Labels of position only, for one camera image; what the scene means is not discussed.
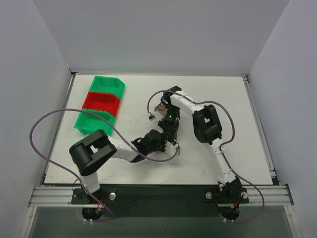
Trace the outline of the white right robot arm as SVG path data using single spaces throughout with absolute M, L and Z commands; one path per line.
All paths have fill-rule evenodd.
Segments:
M 242 185 L 223 157 L 222 126 L 216 108 L 211 104 L 200 106 L 187 97 L 178 86 L 164 90 L 160 104 L 155 108 L 155 116 L 161 114 L 158 126 L 167 134 L 170 142 L 176 142 L 180 111 L 192 117 L 196 139 L 206 146 L 215 159 L 220 198 L 225 202 L 231 202 L 241 195 Z

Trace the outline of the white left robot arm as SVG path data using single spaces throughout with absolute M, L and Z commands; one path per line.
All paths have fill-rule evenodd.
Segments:
M 72 161 L 77 166 L 81 181 L 86 188 L 83 198 L 88 203 L 97 203 L 101 197 L 97 170 L 110 158 L 137 163 L 154 152 L 164 152 L 173 156 L 177 149 L 176 145 L 167 140 L 165 133 L 154 129 L 131 143 L 127 145 L 99 129 L 70 147 Z

